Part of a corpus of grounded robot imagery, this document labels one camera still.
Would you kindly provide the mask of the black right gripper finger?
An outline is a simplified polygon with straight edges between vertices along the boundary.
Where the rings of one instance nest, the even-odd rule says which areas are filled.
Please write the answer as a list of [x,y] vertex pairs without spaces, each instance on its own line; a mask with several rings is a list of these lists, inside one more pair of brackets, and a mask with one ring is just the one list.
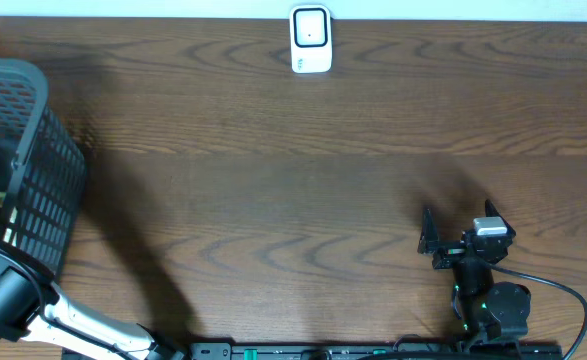
[[422,213],[422,227],[419,240],[420,248],[437,248],[439,233],[429,208],[425,207]]
[[499,211],[490,199],[485,200],[484,211],[486,217],[501,217]]

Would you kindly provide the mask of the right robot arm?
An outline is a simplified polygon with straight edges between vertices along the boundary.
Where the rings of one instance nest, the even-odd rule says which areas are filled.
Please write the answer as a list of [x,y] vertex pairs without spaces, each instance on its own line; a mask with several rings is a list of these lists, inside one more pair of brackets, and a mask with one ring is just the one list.
[[512,282],[495,282],[492,274],[492,267],[508,255],[515,235],[489,200],[485,215],[474,219],[457,242],[442,240],[431,211],[423,210],[418,252],[432,257],[435,270],[453,272],[452,307],[464,325],[464,334],[456,341],[461,352],[516,346],[528,333],[530,291]]

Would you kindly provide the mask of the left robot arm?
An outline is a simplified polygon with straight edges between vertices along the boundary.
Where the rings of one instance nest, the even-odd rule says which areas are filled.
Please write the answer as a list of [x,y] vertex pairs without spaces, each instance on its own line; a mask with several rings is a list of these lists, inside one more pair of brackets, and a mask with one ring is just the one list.
[[89,359],[187,359],[189,351],[139,324],[72,301],[50,275],[0,246],[0,340],[57,345]]

